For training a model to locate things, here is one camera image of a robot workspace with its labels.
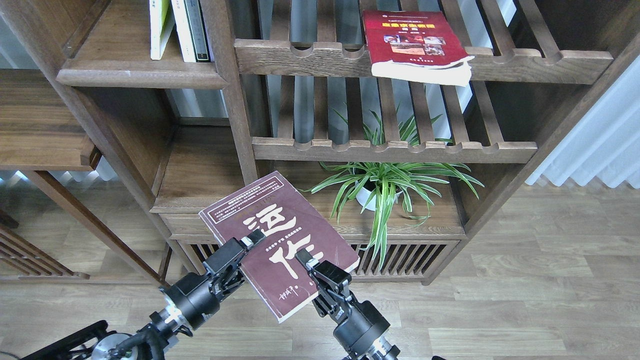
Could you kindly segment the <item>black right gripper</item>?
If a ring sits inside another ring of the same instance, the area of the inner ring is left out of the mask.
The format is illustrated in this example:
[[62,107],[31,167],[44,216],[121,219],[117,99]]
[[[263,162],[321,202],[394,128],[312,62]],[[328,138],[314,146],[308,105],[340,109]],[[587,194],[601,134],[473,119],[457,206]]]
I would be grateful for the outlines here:
[[317,284],[313,304],[320,317],[337,324],[333,336],[346,351],[347,360],[395,360],[400,349],[386,340],[390,323],[370,301],[359,302],[349,290],[352,277],[331,262],[320,263],[306,249],[295,259]]

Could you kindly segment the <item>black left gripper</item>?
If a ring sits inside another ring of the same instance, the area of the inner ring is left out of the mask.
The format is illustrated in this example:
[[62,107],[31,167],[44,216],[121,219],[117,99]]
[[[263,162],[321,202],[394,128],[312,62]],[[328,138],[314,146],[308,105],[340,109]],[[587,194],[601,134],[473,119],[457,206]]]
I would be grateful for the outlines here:
[[256,229],[242,239],[230,239],[204,262],[203,275],[189,272],[169,288],[162,288],[167,306],[150,315],[160,333],[185,333],[197,330],[219,309],[220,303],[243,284],[239,265],[243,257],[266,239]]

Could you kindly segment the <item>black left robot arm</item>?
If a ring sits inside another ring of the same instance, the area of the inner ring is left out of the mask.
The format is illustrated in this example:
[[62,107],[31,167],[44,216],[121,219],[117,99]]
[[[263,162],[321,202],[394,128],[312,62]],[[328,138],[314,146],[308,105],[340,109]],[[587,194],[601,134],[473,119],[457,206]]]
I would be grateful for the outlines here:
[[27,356],[28,360],[162,360],[178,342],[178,334],[192,337],[221,302],[243,284],[240,262],[265,235],[254,230],[232,238],[203,262],[205,273],[189,272],[161,292],[167,306],[150,315],[136,333],[108,331],[105,320],[95,322]]

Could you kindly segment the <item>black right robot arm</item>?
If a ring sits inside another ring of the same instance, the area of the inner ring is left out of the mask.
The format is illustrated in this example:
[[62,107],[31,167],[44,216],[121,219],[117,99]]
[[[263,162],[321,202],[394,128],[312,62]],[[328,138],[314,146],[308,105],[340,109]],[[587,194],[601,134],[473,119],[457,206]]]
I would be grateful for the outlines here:
[[390,323],[370,302],[359,302],[349,284],[352,276],[335,264],[319,262],[306,249],[295,253],[315,282],[318,296],[313,304],[320,317],[329,315],[337,326],[334,337],[348,353],[347,360],[396,360],[400,349],[384,334]]

